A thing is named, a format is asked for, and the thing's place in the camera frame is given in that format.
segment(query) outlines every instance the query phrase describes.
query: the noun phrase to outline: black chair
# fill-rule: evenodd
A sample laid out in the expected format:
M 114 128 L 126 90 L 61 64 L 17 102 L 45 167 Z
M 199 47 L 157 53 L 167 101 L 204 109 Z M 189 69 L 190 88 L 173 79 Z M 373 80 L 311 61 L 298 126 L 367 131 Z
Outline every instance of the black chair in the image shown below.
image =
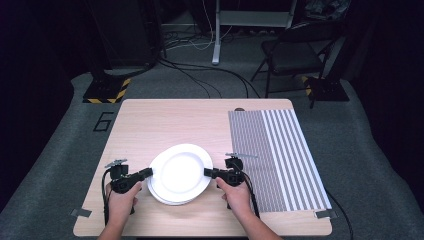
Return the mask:
M 270 91 L 271 74 L 274 76 L 290 76 L 297 74 L 318 73 L 318 80 L 322 79 L 325 64 L 330 55 L 334 43 L 341 37 L 343 22 L 314 21 L 302 22 L 284 30 L 277 39 L 264 41 L 261 44 L 265 58 L 251 78 L 254 80 L 261 71 L 263 65 L 268 65 L 265 98 L 269 93 L 297 91 L 302 89 L 290 89 L 282 91 Z M 311 42 L 326 41 L 324 48 L 318 53 L 310 46 Z

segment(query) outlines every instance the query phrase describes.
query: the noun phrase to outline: black cable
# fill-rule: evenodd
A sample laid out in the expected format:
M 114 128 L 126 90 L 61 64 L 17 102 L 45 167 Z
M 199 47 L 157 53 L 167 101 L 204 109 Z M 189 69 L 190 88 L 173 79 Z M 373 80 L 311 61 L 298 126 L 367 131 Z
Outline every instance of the black cable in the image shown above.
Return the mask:
M 172 66 L 169 66 L 169 65 L 166 65 L 166 64 L 164 64 L 163 62 L 161 62 L 160 60 L 159 60 L 159 63 L 160 64 L 162 64 L 163 66 L 165 66 L 165 67 L 169 67 L 169 68 L 173 68 L 173 69 L 177 69 L 177 70 L 179 70 L 179 71 L 181 71 L 182 73 L 184 73 L 184 74 L 186 74 L 188 77 L 190 77 L 190 79 L 192 79 L 193 81 L 195 81 L 196 83 L 197 82 L 201 82 L 201 83 L 204 83 L 204 84 L 206 84 L 206 85 L 208 85 L 209 87 L 211 87 L 211 88 L 213 88 L 218 94 L 219 94 L 219 97 L 220 98 L 222 98 L 222 95 L 221 95 L 221 92 L 217 89 L 217 88 L 215 88 L 213 85 L 211 85 L 211 84 L 209 84 L 209 83 L 207 83 L 207 82 L 204 82 L 204 81 L 201 81 L 201 80 L 199 80 L 199 79 L 197 79 L 197 78 L 194 78 L 193 76 L 191 76 L 190 74 L 188 74 L 188 73 L 186 73 L 186 72 L 184 72 L 184 70 L 185 69 L 181 69 L 180 67 L 177 67 L 175 64 L 172 64 Z
M 222 96 L 221 96 L 221 93 L 219 92 L 219 90 L 218 89 L 216 89 L 214 86 L 212 86 L 211 84 L 209 84 L 209 83 L 207 83 L 207 82 L 204 82 L 204 81 L 201 81 L 201 80 L 199 80 L 199 79 L 196 79 L 195 77 L 193 77 L 193 76 L 191 76 L 190 74 L 188 74 L 188 73 L 186 73 L 186 72 L 184 72 L 184 70 L 183 69 L 181 69 L 181 68 L 179 68 L 179 67 L 177 67 L 176 65 L 174 65 L 174 64 L 172 64 L 171 63 L 171 65 L 172 66 L 169 66 L 169 65 L 166 65 L 166 64 L 164 64 L 163 62 L 161 62 L 160 60 L 158 61 L 159 62 L 159 64 L 161 64 L 161 65 L 163 65 L 163 66 L 165 66 L 165 67 L 169 67 L 169 68 L 173 68 L 173 69 L 176 69 L 176 70 L 178 70 L 178 71 L 180 71 L 180 72 L 182 72 L 182 73 L 184 73 L 185 75 L 187 75 L 193 82 L 195 82 L 197 85 L 199 85 L 201 88 L 203 88 L 203 90 L 205 90 L 205 92 L 206 92 L 206 94 L 208 95 L 208 98 L 211 98 L 211 96 L 210 96 L 210 94 L 209 94 L 209 91 L 202 85 L 202 84 L 200 84 L 199 82 L 201 82 L 201 83 L 204 83 L 204 84 L 206 84 L 206 85 L 208 85 L 208 86 L 210 86 L 211 88 L 213 88 L 213 89 L 215 89 L 215 91 L 217 91 L 218 92 L 218 94 L 219 94 L 219 96 L 220 96 L 220 98 L 222 98 Z
M 249 189 L 250 198 L 252 200 L 252 205 L 253 205 L 253 210 L 255 211 L 255 215 L 256 215 L 256 217 L 261 218 L 261 216 L 259 214 L 258 202 L 256 201 L 255 192 L 253 191 L 253 183 L 250 180 L 249 175 L 247 175 L 247 173 L 243 172 L 239 168 L 239 166 L 237 166 L 237 164 L 231 164 L 230 167 L 237 169 L 237 171 L 239 171 L 241 174 L 243 174 L 243 180 L 246 182 L 247 188 Z
M 208 66 L 201 66 L 201 65 L 193 65 L 193 64 L 185 64 L 185 63 L 175 63 L 175 62 L 171 62 L 169 60 L 160 58 L 160 60 L 167 62 L 169 64 L 173 64 L 173 65 L 181 65 L 181 66 L 187 66 L 187 67 L 197 67 L 197 68 L 201 68 L 201 69 L 191 69 L 191 68 L 180 68 L 182 70 L 186 70 L 186 71 L 204 71 L 204 70 L 214 70 L 214 71 L 221 71 L 221 72 L 226 72 L 229 74 L 232 74 L 234 76 L 236 76 L 238 79 L 240 79 L 240 81 L 243 83 L 244 88 L 246 90 L 246 98 L 249 98 L 249 90 L 247 89 L 247 85 L 246 83 L 252 88 L 252 90 L 256 93 L 256 96 L 258 98 L 261 98 L 258 94 L 258 92 L 256 91 L 256 89 L 252 86 L 252 84 L 247 81 L 245 78 L 243 78 L 241 75 L 232 72 L 230 70 L 226 70 L 226 69 L 222 69 L 222 68 L 217 68 L 217 67 L 208 67 Z
M 352 225 L 351 225 L 351 223 L 350 223 L 350 220 L 349 220 L 349 218 L 347 217 L 347 214 L 346 214 L 346 212 L 344 211 L 344 209 L 343 209 L 343 207 L 342 207 L 342 205 L 340 205 L 340 203 L 336 200 L 336 198 L 334 198 L 334 196 L 333 195 L 331 195 L 331 193 L 324 187 L 324 189 L 325 189 L 325 191 L 327 192 L 327 194 L 328 194 L 328 196 L 330 196 L 331 197 L 331 199 L 333 199 L 333 201 L 336 203 L 336 205 L 339 207 L 339 209 L 340 209 L 340 211 L 342 211 L 342 213 L 343 213 L 343 216 L 345 217 L 345 219 L 346 219 L 346 223 L 347 223 L 347 225 L 348 225 L 348 227 L 349 227 L 349 234 L 350 234 L 350 239 L 351 240 L 353 240 L 353 228 L 352 228 Z
M 105 192 L 105 178 L 106 174 L 110 172 L 110 168 L 103 173 L 102 176 L 102 197 L 103 197 L 103 210 L 104 210 L 104 217 L 105 217 L 105 225 L 107 224 L 109 220 L 109 198 L 106 198 L 106 192 Z

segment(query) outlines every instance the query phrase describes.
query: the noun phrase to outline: hand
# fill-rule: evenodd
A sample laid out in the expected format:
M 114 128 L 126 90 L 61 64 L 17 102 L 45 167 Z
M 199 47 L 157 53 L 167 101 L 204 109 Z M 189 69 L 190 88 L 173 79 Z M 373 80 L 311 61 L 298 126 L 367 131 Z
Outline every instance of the hand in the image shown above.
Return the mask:
M 106 196 L 108 196 L 109 221 L 98 239 L 120 239 L 122 231 L 138 199 L 135 197 L 141 190 L 141 182 L 137 182 L 128 192 L 124 194 L 112 191 L 110 183 L 106 185 Z
M 141 190 L 141 182 L 137 182 L 128 192 L 124 194 L 112 191 L 110 183 L 106 186 L 106 196 L 109 196 L 109 221 L 125 225 L 138 199 L 135 197 Z
M 228 202 L 236 217 L 243 213 L 253 213 L 250 208 L 250 192 L 246 182 L 233 187 L 228 185 L 220 177 L 217 177 L 215 180 L 218 186 L 225 192 L 222 199 Z
M 253 213 L 250 208 L 250 192 L 246 182 L 233 187 L 228 185 L 223 179 L 217 177 L 216 183 L 225 192 L 222 199 L 230 204 L 234 216 L 243 226 L 250 240 L 281 240 L 275 232 Z

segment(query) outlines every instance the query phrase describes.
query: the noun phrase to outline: yellow and black tape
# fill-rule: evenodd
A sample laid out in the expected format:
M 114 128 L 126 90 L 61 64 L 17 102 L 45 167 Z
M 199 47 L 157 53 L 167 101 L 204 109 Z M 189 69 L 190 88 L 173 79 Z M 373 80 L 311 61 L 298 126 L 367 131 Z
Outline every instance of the yellow and black tape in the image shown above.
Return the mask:
M 310 99 L 313 98 L 311 85 L 309 83 L 309 77 L 302 76 L 302 82 L 303 82 L 303 85 L 306 88 L 306 95 L 308 96 L 308 98 L 310 98 Z
M 127 91 L 127 87 L 130 84 L 131 79 L 127 79 L 122 83 L 122 87 L 116 95 L 116 98 L 86 98 L 84 103 L 119 103 Z

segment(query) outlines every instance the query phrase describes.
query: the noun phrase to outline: black and white striped cloth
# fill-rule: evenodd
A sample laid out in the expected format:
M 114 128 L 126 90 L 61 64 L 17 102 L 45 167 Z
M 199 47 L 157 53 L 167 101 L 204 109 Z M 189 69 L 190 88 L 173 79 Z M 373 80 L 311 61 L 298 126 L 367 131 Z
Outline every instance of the black and white striped cloth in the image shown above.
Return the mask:
M 250 176 L 260 212 L 330 209 L 315 163 L 291 110 L 229 112 L 233 151 Z

